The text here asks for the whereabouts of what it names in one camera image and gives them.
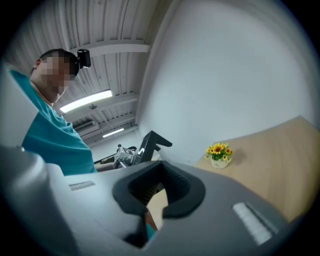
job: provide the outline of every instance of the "man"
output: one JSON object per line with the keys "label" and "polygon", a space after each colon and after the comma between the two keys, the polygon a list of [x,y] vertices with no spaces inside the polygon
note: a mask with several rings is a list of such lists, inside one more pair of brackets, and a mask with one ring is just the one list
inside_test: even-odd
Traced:
{"label": "man", "polygon": [[63,174],[96,172],[91,150],[62,116],[52,109],[79,71],[76,56],[63,49],[49,50],[38,58],[30,79],[12,70],[11,74],[39,113],[22,146],[39,154],[46,163],[60,166]]}

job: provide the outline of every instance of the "air conditioner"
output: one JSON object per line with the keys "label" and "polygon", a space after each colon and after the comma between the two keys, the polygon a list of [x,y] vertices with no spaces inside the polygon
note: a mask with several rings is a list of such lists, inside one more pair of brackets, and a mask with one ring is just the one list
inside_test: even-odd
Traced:
{"label": "air conditioner", "polygon": [[81,136],[84,136],[86,134],[92,133],[96,130],[99,130],[99,124],[95,121],[86,122],[82,125],[77,126],[74,128],[75,131]]}

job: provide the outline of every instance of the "wall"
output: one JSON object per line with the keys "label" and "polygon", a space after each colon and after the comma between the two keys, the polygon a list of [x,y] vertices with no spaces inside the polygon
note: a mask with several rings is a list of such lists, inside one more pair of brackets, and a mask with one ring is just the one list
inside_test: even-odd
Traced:
{"label": "wall", "polygon": [[91,146],[92,158],[96,162],[117,152],[118,144],[123,147],[139,147],[141,144],[140,138],[137,136],[135,131],[130,131],[123,135],[108,139],[104,142]]}
{"label": "wall", "polygon": [[231,5],[184,1],[148,74],[141,136],[154,130],[173,143],[162,158],[193,164],[215,141],[298,115],[316,124],[318,89],[287,44]]}

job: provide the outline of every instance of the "white pot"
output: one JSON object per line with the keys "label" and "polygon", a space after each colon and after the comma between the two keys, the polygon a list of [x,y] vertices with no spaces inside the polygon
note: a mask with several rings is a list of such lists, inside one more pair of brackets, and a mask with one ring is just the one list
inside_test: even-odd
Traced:
{"label": "white pot", "polygon": [[210,157],[210,159],[211,159],[211,165],[214,168],[223,169],[223,168],[226,168],[227,165],[229,164],[228,161],[224,161],[224,160],[222,160],[222,158],[219,160],[213,160],[212,157]]}

